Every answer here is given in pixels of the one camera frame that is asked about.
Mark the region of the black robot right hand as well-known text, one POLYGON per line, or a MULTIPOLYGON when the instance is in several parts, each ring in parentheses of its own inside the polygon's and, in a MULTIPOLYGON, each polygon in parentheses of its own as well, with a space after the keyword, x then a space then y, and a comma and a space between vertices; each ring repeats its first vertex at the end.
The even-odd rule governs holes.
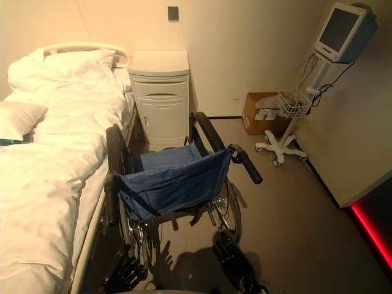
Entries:
POLYGON ((220 232, 214 241, 213 252, 224 271, 244 268, 246 259, 234 240, 226 233, 220 232))

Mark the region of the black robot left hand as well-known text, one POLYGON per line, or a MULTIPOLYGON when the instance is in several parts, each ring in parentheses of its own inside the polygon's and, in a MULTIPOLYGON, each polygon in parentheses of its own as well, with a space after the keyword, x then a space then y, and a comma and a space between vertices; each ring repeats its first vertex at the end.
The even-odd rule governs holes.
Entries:
POLYGON ((146 280, 146 267, 129 256, 130 249, 131 245, 126 244, 114 255, 100 286, 101 293, 129 292, 146 280))

